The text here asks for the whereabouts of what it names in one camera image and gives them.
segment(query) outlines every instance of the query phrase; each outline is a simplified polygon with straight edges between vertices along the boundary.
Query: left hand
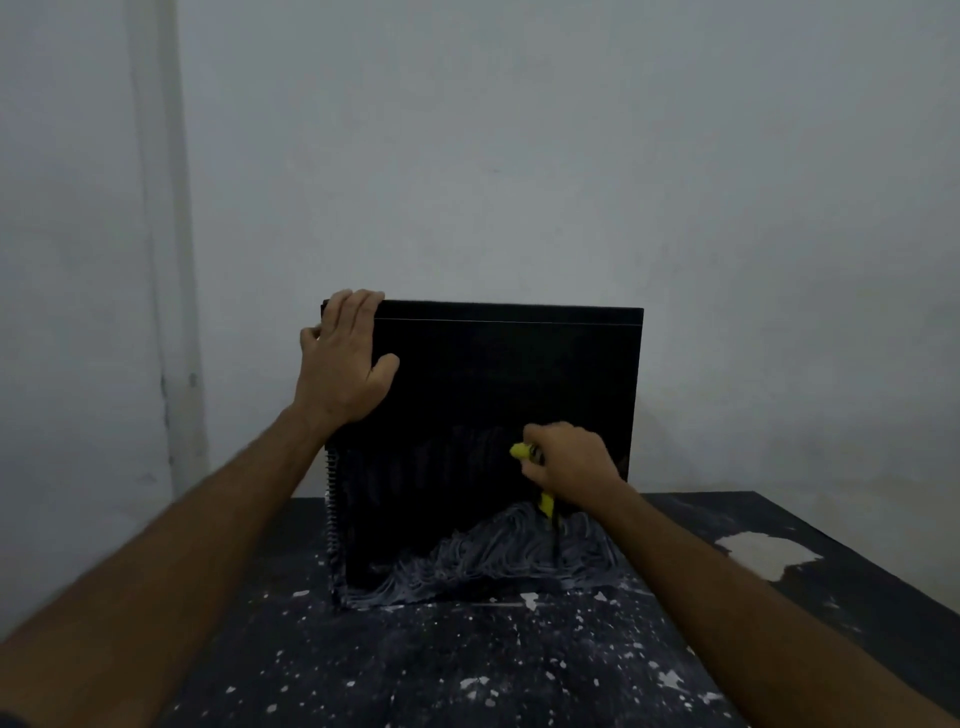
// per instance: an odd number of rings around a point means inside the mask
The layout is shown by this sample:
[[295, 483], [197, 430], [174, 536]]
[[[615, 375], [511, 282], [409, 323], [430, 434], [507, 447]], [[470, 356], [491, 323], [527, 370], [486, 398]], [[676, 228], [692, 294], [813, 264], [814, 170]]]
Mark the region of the left hand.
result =
[[300, 332], [300, 378], [294, 406], [331, 431], [369, 415], [390, 391], [400, 360], [384, 354], [371, 367], [373, 314], [382, 292], [339, 291], [319, 326]]

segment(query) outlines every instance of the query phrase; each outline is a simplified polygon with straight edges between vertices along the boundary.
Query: black notebook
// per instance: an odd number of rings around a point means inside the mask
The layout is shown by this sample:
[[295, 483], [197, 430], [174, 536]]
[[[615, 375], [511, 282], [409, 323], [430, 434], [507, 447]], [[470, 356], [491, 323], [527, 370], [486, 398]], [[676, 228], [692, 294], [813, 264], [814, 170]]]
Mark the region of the black notebook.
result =
[[540, 562], [550, 524], [509, 449], [527, 423], [566, 420], [599, 433], [626, 477], [642, 322], [639, 308], [383, 302], [373, 360], [399, 356], [393, 387], [326, 446], [335, 603], [611, 566], [585, 514], [564, 520], [562, 563]]

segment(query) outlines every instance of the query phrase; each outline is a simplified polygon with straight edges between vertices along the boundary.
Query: hand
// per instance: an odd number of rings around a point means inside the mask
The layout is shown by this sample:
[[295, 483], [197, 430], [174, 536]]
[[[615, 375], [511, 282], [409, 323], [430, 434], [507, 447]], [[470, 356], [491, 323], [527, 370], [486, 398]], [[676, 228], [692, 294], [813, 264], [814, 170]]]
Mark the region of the hand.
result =
[[384, 354], [371, 368], [373, 314], [383, 293], [344, 290], [333, 294], [320, 325], [300, 332], [300, 379], [294, 407], [313, 426], [332, 433], [362, 420], [383, 401], [400, 366]]
[[543, 452], [543, 465], [520, 461], [523, 474], [547, 493], [592, 515], [617, 489], [626, 486], [596, 432], [570, 423], [527, 425], [523, 442]]

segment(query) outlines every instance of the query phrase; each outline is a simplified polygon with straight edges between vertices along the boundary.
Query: wall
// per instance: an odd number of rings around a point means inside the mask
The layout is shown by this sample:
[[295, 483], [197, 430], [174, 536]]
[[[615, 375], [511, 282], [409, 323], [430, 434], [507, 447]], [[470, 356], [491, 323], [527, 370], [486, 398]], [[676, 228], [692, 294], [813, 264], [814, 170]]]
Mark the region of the wall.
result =
[[0, 4], [0, 635], [172, 495], [122, 0]]
[[180, 7], [211, 460], [344, 287], [642, 305], [632, 480], [960, 608], [960, 6]]

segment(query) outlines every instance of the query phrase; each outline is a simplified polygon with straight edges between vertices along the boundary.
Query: tabletop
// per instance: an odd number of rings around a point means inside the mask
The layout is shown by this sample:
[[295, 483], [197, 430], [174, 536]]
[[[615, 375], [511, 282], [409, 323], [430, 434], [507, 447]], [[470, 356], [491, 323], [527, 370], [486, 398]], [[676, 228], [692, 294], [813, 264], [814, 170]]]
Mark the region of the tabletop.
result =
[[[774, 587], [960, 717], [960, 616], [756, 493], [647, 497], [711, 544], [821, 556]], [[336, 612], [324, 524], [321, 498], [285, 506], [158, 725], [746, 725], [639, 579]]]

